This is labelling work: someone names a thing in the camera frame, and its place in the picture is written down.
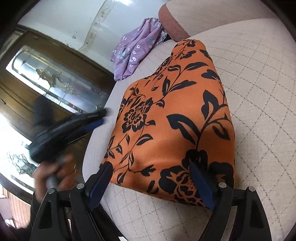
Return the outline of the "person's left hand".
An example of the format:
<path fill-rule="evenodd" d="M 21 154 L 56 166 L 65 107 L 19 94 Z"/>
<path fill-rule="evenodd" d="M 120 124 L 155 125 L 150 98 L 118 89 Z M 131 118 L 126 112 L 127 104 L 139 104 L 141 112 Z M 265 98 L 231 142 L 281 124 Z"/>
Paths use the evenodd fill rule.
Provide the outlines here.
<path fill-rule="evenodd" d="M 46 182 L 50 177 L 56 177 L 59 181 L 58 191 L 70 190 L 77 184 L 75 173 L 75 159 L 72 154 L 66 154 L 61 164 L 43 162 L 34 171 L 35 197 L 41 203 L 47 193 Z"/>

